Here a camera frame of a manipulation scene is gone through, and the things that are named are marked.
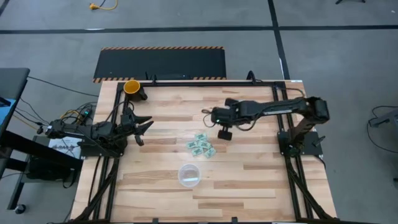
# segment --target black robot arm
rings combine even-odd
[[[124,154],[128,136],[135,135],[137,144],[139,146],[144,145],[141,136],[154,123],[153,121],[145,123],[151,118],[151,116],[136,116],[132,109],[126,108],[121,115],[119,125],[103,121],[83,126],[67,124],[63,119],[57,119],[50,123],[45,134],[51,139],[80,138],[82,142],[79,142],[79,145],[82,150],[96,151],[98,155],[102,156],[120,157]]]
[[[301,150],[305,134],[316,124],[323,124],[329,120],[326,101],[317,97],[299,97],[293,100],[258,103],[256,101],[237,101],[231,98],[225,100],[229,108],[213,108],[211,121],[223,127],[218,132],[218,137],[231,140],[232,133],[228,128],[233,126],[242,131],[252,129],[256,121],[263,116],[275,114],[297,113],[304,119],[294,128],[289,130],[289,144],[296,150]],[[249,128],[242,128],[242,124],[251,124]]]

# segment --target wooden table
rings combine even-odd
[[[302,82],[286,81],[286,85],[303,90]],[[102,83],[95,122],[105,120],[111,112],[116,86],[117,82]],[[276,116],[261,118],[248,132],[232,128],[232,141],[218,139],[220,127],[206,128],[202,121],[202,109],[223,106],[227,97],[273,101],[270,87],[148,87],[145,91],[148,100],[135,103],[134,112],[153,116],[155,123],[142,137],[145,146],[139,147],[134,136],[129,137],[120,160],[112,222],[151,222],[152,218],[160,222],[230,222],[231,217],[249,222],[295,220],[276,137]],[[287,93],[289,98],[300,96],[298,91]],[[293,119],[297,124],[300,117],[294,114]],[[217,150],[210,159],[193,157],[185,148],[186,142],[194,140],[194,134],[203,132]],[[91,157],[84,161],[72,218],[87,205],[96,160]],[[309,191],[335,217],[323,164],[313,156],[302,156],[302,160]],[[193,189],[178,182],[177,172],[183,164],[195,164],[201,170],[202,180]],[[297,192],[305,217],[302,194]],[[104,217],[107,195],[103,197],[100,218]]]

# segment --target gray floor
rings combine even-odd
[[[120,0],[113,11],[90,11],[89,2],[11,0],[0,17],[0,29],[271,25],[267,1],[261,0]],[[108,0],[107,6],[111,5],[113,0]],[[368,0],[366,4],[345,0],[340,5],[334,0],[276,0],[275,8],[281,26],[398,24],[398,2],[393,0]],[[398,189],[392,178],[398,177],[398,157],[369,142],[366,122],[373,107],[398,105],[398,30],[281,34],[291,79],[303,80],[308,95],[320,96],[329,104],[331,121],[317,129],[326,135],[326,171],[338,216],[396,223]],[[33,77],[98,93],[100,86],[91,79],[100,48],[161,45],[222,45],[228,78],[245,78],[248,70],[261,79],[282,78],[272,31],[0,35],[0,67],[28,67]],[[34,80],[29,80],[22,97],[47,120],[95,101]],[[23,103],[18,107],[28,108]],[[27,138],[35,133],[18,120],[12,120],[9,129]],[[375,141],[398,151],[395,133],[389,125],[371,129]],[[29,206],[29,212],[15,215],[5,207],[16,179],[0,181],[0,223],[47,223],[65,218],[76,186],[64,190],[60,184],[26,185],[20,202]]]

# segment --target yellow and black striped edge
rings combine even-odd
[[[134,78],[94,78],[93,79],[93,83],[101,83],[103,81],[129,81],[129,80],[133,80]]]
[[[226,77],[193,77],[194,80],[226,80]]]
[[[103,81],[129,81],[134,78],[94,78],[93,83],[101,83]],[[193,77],[194,80],[226,80],[225,77]]]
[[[101,50],[185,50],[185,49],[224,49],[224,47],[103,47]]]

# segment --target black mat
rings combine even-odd
[[[105,47],[94,82],[226,79],[223,47]]]

